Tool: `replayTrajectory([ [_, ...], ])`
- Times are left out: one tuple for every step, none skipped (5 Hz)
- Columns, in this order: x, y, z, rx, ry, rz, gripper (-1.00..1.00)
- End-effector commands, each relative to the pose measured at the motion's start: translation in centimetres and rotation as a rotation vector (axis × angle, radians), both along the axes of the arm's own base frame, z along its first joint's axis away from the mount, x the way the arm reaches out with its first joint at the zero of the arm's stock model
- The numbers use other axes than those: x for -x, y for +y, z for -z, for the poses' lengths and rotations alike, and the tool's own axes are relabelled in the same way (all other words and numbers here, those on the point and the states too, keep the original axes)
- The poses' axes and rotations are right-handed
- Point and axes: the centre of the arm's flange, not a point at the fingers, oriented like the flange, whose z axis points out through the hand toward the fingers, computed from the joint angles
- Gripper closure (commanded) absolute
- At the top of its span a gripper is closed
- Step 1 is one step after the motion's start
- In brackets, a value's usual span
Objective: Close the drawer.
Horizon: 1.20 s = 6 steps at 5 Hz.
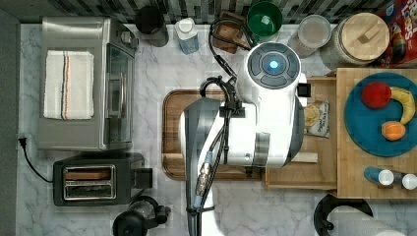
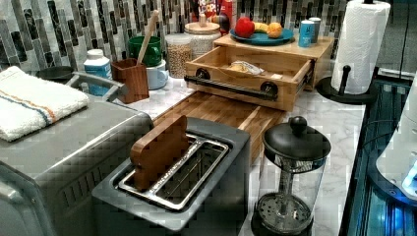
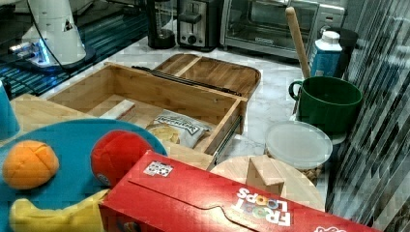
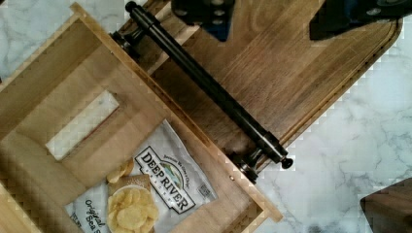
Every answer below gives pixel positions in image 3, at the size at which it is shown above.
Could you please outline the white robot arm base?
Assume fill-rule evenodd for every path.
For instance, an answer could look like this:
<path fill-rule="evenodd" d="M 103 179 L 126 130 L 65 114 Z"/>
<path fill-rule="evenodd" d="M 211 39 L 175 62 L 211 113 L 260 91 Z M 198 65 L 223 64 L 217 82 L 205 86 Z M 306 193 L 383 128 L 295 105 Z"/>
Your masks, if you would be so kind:
<path fill-rule="evenodd" d="M 73 13 L 82 14 L 94 0 L 1 0 L 16 4 L 19 12 L 29 13 L 33 22 L 22 42 L 9 51 L 40 69 L 75 69 L 91 61 L 95 50 L 85 44 L 75 25 Z"/>

